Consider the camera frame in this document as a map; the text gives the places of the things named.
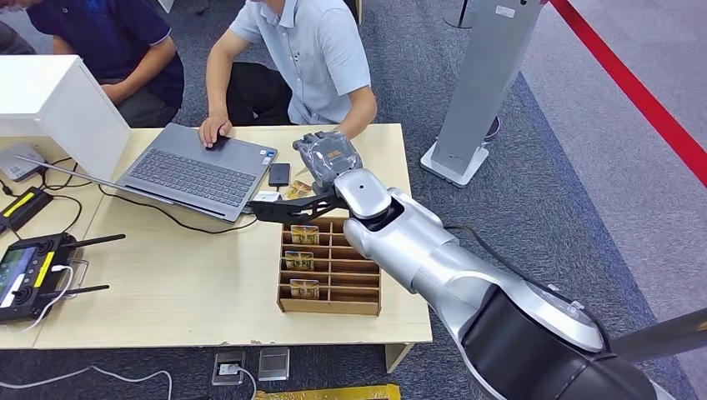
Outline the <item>person's right hand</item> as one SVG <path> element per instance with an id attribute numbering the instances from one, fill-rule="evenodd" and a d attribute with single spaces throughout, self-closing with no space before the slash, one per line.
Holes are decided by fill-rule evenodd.
<path id="1" fill-rule="evenodd" d="M 198 129 L 199 140 L 211 148 L 220 137 L 228 136 L 233 125 L 226 115 L 209 115 Z"/>

